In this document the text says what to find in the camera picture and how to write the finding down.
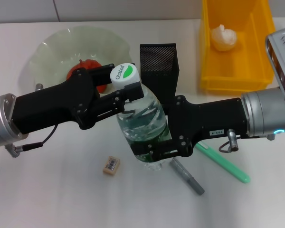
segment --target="white table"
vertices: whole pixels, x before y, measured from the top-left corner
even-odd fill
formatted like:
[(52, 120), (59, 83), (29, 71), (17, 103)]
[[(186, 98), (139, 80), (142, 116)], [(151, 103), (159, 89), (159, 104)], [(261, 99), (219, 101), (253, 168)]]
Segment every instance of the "white table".
[[(0, 95), (32, 92), (26, 64), (38, 44), (60, 29), (84, 24), (127, 40), (135, 63), (140, 44), (176, 43), (178, 94), (193, 103), (222, 98), (196, 92), (199, 20), (0, 24)], [(285, 27), (285, 18), (275, 24)], [(51, 129), (18, 144), (39, 142)], [(217, 149), (225, 141), (206, 143)], [(60, 124), (43, 148), (16, 159), (0, 148), (0, 228), (285, 228), (285, 134), (273, 142), (241, 140), (239, 146), (225, 157), (250, 175), (249, 184), (196, 150), (180, 158), (206, 190), (198, 196), (170, 167), (144, 170), (115, 117), (86, 131)], [(109, 155), (121, 159), (114, 177), (102, 174)]]

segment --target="white wall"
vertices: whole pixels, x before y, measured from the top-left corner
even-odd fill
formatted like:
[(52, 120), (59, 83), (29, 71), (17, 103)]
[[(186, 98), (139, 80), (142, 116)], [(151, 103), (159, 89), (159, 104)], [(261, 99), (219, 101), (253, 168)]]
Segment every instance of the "white wall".
[[(0, 23), (198, 19), (202, 0), (0, 0)], [(268, 0), (273, 17), (285, 17), (285, 0)]]
[(0, 23), (58, 21), (53, 0), (0, 0)]

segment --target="small eraser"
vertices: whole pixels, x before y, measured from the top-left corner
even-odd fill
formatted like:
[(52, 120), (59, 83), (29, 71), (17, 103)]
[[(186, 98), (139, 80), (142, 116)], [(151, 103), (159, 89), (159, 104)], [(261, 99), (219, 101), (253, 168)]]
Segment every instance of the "small eraser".
[(109, 159), (105, 164), (103, 172), (114, 175), (118, 169), (119, 164), (120, 164), (120, 160), (118, 158), (109, 156)]

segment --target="gray marker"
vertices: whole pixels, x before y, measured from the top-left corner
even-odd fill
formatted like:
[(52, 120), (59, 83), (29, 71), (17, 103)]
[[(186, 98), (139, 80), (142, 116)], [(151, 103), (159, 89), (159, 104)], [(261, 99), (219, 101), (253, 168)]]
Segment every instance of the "gray marker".
[(179, 160), (176, 158), (173, 158), (170, 162), (170, 166), (176, 171), (183, 180), (185, 180), (192, 188), (193, 190), (199, 194), (202, 195), (205, 190), (200, 186), (200, 184), (192, 177), (192, 175), (188, 172), (188, 170), (185, 169), (185, 167), (180, 163)]

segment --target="marker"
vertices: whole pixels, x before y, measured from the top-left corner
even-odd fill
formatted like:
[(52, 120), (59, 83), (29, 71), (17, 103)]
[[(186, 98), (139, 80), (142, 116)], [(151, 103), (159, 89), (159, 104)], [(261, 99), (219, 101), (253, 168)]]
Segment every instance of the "marker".
[(195, 145), (195, 148), (198, 149), (200, 152), (202, 152), (204, 155), (211, 158), (214, 162), (216, 162), (218, 165), (223, 167), (226, 171), (228, 171), (230, 174), (232, 174), (234, 177), (236, 177), (239, 181), (243, 183), (249, 183), (250, 177), (244, 173), (242, 170), (240, 170), (238, 167), (236, 167), (234, 164), (229, 162), (226, 158), (224, 158), (222, 155), (217, 153), (214, 149), (207, 146), (203, 142), (198, 142)]
[(176, 171), (180, 177), (186, 181), (195, 192), (199, 195), (202, 195), (205, 190), (200, 186), (200, 184), (192, 177), (192, 175), (186, 170), (186, 168), (180, 163), (179, 160), (173, 158), (170, 162), (170, 166)]

